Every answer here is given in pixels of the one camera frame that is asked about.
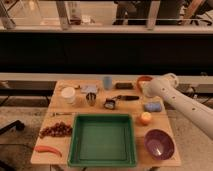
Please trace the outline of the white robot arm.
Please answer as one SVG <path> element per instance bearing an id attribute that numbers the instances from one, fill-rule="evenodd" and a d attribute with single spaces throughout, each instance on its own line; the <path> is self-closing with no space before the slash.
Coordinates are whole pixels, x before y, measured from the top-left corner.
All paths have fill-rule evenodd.
<path id="1" fill-rule="evenodd" d="M 213 140 L 213 109 L 179 92 L 176 89 L 178 85 L 178 77 L 168 73 L 145 81 L 142 91 L 148 98 L 162 98 Z"/>

